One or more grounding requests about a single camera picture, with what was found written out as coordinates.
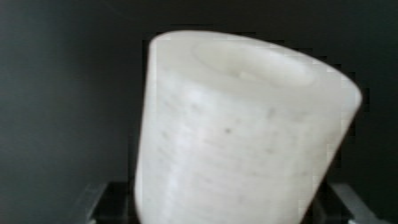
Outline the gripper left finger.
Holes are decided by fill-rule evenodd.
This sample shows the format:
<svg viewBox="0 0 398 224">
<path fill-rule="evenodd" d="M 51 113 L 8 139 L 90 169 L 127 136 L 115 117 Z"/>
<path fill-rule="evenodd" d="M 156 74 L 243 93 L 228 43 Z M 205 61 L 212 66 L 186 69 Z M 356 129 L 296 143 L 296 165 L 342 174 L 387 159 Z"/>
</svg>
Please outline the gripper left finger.
<svg viewBox="0 0 398 224">
<path fill-rule="evenodd" d="M 125 182 L 108 182 L 99 186 L 85 224 L 138 224 Z"/>
</svg>

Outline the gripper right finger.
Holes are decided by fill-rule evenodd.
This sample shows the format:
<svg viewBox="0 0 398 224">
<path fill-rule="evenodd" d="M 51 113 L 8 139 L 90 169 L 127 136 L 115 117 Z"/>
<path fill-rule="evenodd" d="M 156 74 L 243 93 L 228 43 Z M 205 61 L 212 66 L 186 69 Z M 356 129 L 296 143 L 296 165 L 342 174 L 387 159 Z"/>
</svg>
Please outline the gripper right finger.
<svg viewBox="0 0 398 224">
<path fill-rule="evenodd" d="M 323 183 L 307 211 L 307 224 L 385 224 L 346 183 Z"/>
</svg>

